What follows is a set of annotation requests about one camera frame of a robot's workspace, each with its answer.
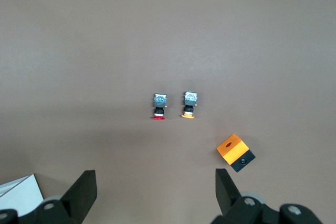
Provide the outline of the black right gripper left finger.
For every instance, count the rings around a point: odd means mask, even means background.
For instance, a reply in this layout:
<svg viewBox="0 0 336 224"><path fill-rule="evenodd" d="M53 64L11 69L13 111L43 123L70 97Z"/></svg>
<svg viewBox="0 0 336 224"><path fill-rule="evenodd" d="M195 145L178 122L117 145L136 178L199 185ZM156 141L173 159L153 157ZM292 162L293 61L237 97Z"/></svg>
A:
<svg viewBox="0 0 336 224"><path fill-rule="evenodd" d="M43 202L33 211L21 217L14 209L1 210L1 223L83 223L96 199L96 171L86 170L60 199Z"/></svg>

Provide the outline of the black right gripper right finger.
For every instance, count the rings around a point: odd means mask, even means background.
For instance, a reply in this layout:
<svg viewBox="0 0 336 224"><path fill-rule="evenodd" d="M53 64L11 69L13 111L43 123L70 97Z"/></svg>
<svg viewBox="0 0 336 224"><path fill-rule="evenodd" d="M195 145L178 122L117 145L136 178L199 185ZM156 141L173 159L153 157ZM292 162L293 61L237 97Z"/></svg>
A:
<svg viewBox="0 0 336 224"><path fill-rule="evenodd" d="M228 171L216 169L215 191L222 214L212 223L321 223L307 207L284 204L278 211L252 196L242 196Z"/></svg>

